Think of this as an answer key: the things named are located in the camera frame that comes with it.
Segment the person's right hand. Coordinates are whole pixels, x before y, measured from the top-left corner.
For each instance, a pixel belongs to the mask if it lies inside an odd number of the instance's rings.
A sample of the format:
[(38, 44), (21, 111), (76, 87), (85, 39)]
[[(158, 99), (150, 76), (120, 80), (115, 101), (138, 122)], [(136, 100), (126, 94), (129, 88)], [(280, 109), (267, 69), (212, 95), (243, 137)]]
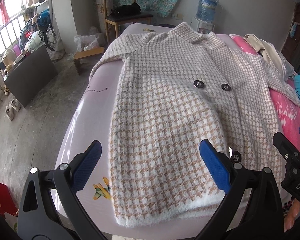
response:
[(295, 198), (291, 199), (288, 202), (286, 213), (285, 213), (284, 232), (290, 230), (293, 227), (299, 212), (300, 212), (300, 202)]

